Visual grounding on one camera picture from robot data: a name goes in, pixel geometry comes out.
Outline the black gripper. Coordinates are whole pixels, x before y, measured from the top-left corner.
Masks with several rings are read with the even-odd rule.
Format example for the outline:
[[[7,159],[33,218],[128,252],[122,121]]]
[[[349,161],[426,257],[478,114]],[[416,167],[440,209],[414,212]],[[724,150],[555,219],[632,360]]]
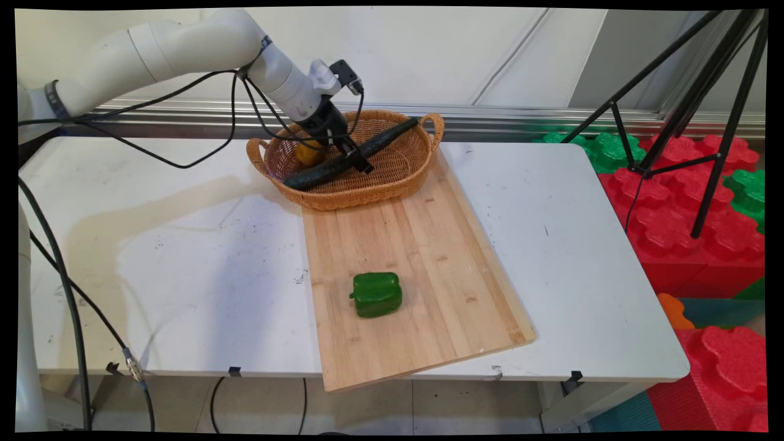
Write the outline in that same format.
[[[336,147],[339,156],[333,162],[334,167],[348,171],[355,168],[359,172],[370,174],[374,167],[369,163],[362,150],[350,138],[347,118],[331,100],[321,100],[311,117],[299,122],[305,136],[299,142],[310,149],[328,149]]]

